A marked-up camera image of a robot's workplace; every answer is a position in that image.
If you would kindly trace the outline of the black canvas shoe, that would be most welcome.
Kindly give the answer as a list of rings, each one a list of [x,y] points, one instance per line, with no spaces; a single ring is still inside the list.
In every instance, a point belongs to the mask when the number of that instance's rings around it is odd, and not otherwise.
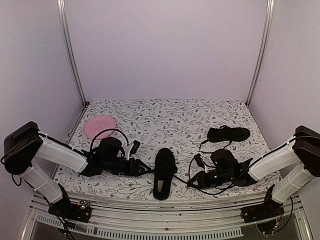
[[[207,140],[211,143],[218,142],[242,142],[250,137],[250,130],[243,127],[229,127],[226,125],[220,128],[211,127],[207,134]]]
[[[166,200],[171,192],[171,183],[177,172],[173,152],[169,148],[162,148],[155,157],[153,197],[156,200]]]

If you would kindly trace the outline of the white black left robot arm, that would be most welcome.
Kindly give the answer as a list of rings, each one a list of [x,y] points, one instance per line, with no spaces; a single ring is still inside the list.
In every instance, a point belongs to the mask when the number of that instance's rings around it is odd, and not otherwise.
[[[41,132],[38,125],[30,121],[5,137],[1,163],[9,174],[20,177],[42,194],[63,217],[70,217],[75,210],[68,194],[34,159],[66,167],[85,177],[103,172],[139,177],[153,172],[140,159],[132,157],[139,147],[139,141],[123,146],[119,139],[108,136],[102,138],[97,147],[91,144],[88,151],[77,150]]]

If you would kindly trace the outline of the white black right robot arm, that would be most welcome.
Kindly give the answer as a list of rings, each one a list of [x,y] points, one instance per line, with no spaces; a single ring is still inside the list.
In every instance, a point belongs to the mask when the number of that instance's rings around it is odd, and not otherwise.
[[[247,187],[294,165],[285,178],[267,190],[258,208],[262,218],[269,218],[291,195],[320,176],[320,135],[301,125],[285,143],[256,159],[238,162],[226,149],[212,152],[210,159],[215,169],[198,172],[187,182],[188,186],[198,190],[224,183],[229,183],[230,187]]]

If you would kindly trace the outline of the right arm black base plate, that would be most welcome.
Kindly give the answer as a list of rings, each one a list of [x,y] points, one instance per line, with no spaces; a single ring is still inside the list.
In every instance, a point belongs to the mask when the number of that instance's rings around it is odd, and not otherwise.
[[[284,213],[285,211],[282,203],[270,200],[261,204],[243,207],[240,212],[240,217],[245,223],[251,223],[281,216]]]

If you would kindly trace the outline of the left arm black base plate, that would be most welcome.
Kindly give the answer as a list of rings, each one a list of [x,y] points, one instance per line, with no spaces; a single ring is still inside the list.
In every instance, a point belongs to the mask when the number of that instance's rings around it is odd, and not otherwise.
[[[68,199],[61,199],[56,203],[51,203],[48,213],[64,219],[88,223],[92,214],[91,203],[81,200],[72,203]]]

